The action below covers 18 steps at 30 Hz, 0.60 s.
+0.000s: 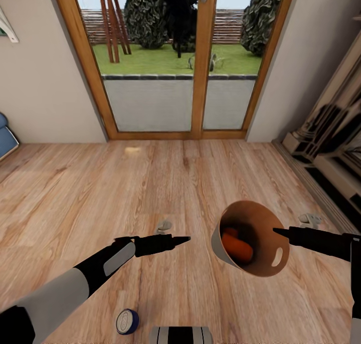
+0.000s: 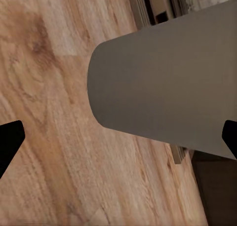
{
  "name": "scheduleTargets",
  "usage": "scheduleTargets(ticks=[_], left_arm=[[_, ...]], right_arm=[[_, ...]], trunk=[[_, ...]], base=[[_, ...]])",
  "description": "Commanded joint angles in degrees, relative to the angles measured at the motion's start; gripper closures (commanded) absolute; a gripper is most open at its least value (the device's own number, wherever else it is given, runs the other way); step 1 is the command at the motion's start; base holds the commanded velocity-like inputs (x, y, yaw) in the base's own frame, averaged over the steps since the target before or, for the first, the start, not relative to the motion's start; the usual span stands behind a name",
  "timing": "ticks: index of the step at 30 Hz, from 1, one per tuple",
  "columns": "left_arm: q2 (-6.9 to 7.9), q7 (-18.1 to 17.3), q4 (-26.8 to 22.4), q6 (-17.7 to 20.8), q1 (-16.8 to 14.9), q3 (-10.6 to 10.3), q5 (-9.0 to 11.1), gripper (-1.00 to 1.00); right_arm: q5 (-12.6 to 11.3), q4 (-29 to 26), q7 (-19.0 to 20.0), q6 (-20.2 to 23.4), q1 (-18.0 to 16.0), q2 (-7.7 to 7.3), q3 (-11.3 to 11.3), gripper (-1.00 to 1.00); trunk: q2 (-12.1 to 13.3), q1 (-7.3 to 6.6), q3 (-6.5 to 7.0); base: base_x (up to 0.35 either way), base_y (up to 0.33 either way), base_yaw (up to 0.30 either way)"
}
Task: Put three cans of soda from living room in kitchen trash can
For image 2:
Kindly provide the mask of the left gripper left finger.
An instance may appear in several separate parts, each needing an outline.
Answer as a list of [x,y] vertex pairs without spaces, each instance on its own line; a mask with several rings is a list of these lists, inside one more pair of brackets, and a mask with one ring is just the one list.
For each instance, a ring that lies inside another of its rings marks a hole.
[[0,126],[0,178],[24,139],[24,127],[20,120]]

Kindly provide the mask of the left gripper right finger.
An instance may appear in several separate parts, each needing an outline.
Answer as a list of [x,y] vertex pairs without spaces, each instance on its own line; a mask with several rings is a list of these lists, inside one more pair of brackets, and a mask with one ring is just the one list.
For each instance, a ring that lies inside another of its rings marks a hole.
[[231,120],[225,121],[222,139],[237,159],[237,122]]

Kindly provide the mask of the trash can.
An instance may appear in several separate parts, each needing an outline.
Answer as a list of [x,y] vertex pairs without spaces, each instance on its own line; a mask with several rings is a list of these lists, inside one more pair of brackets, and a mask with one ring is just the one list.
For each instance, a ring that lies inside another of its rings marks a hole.
[[106,129],[236,157],[237,0],[111,39],[94,50],[88,100]]

